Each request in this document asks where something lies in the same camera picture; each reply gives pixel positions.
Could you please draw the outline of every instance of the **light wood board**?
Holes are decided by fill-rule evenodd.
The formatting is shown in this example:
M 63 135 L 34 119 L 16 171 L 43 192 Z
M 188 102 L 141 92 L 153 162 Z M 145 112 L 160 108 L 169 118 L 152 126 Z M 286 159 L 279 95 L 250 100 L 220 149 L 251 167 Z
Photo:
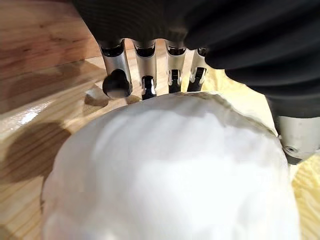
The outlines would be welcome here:
M 163 41 L 159 41 L 158 95 L 168 92 L 165 52 Z M 192 55 L 186 53 L 183 91 Z M 108 100 L 103 94 L 100 87 L 106 71 L 101 57 L 12 77 L 2 86 L 0 239 L 40 239 L 41 191 L 61 145 L 89 121 L 140 100 L 134 50 L 128 50 L 127 56 L 133 83 L 133 94 L 127 100 Z M 264 96 L 228 79 L 222 70 L 209 71 L 203 90 L 221 92 L 243 113 L 273 127 Z
M 1 0 L 0 23 L 0 81 L 100 55 L 69 0 Z

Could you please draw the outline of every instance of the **white fabric bag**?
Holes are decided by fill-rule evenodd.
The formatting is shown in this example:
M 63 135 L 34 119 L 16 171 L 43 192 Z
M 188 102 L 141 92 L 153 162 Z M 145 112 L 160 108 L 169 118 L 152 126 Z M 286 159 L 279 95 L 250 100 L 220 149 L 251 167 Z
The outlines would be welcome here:
M 280 142 L 219 95 L 168 94 L 72 135 L 44 190 L 45 240 L 297 240 Z

